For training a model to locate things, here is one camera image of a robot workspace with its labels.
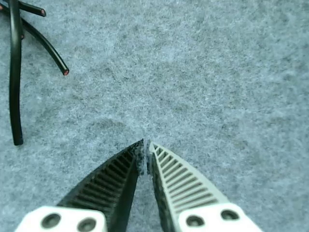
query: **wire end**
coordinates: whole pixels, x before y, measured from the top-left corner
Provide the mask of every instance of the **wire end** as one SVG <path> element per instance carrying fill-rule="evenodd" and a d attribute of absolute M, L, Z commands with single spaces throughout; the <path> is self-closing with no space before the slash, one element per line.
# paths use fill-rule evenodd
<path fill-rule="evenodd" d="M 46 16 L 46 11 L 44 9 L 41 9 L 41 14 L 42 14 L 43 17 L 45 17 Z"/>
<path fill-rule="evenodd" d="M 69 74 L 69 70 L 66 69 L 66 70 L 63 72 L 63 75 L 66 76 L 66 75 L 68 75 L 68 74 Z"/>

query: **black cable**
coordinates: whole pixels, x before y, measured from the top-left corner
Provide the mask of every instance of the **black cable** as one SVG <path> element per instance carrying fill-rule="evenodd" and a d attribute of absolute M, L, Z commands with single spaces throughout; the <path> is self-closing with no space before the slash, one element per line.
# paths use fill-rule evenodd
<path fill-rule="evenodd" d="M 21 70 L 21 25 L 17 0 L 9 0 L 11 19 L 10 116 L 14 145 L 23 144 L 19 92 Z"/>
<path fill-rule="evenodd" d="M 46 16 L 46 11 L 43 8 L 30 5 L 30 4 L 22 2 L 22 1 L 19 1 L 19 9 L 23 10 L 23 11 L 27 11 L 27 12 L 35 14 L 35 15 L 42 16 L 42 17 Z"/>
<path fill-rule="evenodd" d="M 9 14 L 9 9 L 0 3 L 0 6 L 3 8 L 2 12 Z M 51 43 L 38 31 L 36 30 L 30 23 L 21 18 L 24 28 L 35 37 L 48 51 L 51 57 L 54 59 L 57 66 L 60 68 L 62 74 L 64 76 L 69 74 L 69 69 L 59 53 L 55 50 L 55 48 L 51 45 Z"/>

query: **carpet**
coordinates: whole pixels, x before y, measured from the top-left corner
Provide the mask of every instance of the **carpet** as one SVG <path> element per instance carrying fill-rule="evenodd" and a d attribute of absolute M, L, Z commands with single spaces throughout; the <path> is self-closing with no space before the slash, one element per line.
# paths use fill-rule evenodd
<path fill-rule="evenodd" d="M 264 231 L 309 228 L 307 0 L 29 0 L 12 141 L 9 18 L 0 13 L 0 231 L 55 205 L 144 138 L 200 170 Z M 149 176 L 128 232 L 162 231 Z"/>

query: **screw hole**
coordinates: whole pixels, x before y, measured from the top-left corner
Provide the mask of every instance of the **screw hole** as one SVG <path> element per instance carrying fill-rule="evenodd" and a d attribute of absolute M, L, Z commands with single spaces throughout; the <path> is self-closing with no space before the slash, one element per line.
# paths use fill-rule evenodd
<path fill-rule="evenodd" d="M 203 218 L 199 217 L 199 216 L 195 216 L 195 215 L 191 215 L 187 218 L 187 225 L 190 227 L 193 226 L 202 226 L 205 224 Z"/>
<path fill-rule="evenodd" d="M 95 228 L 95 226 L 96 221 L 93 218 L 86 218 L 78 224 L 77 229 L 80 232 L 90 232 Z"/>
<path fill-rule="evenodd" d="M 239 216 L 236 212 L 232 211 L 232 210 L 224 210 L 221 212 L 221 217 L 224 220 L 237 220 L 239 219 Z"/>
<path fill-rule="evenodd" d="M 58 223 L 60 222 L 60 219 L 61 219 L 61 216 L 59 214 L 50 214 L 44 217 L 41 225 L 46 229 L 50 229 L 58 225 Z"/>

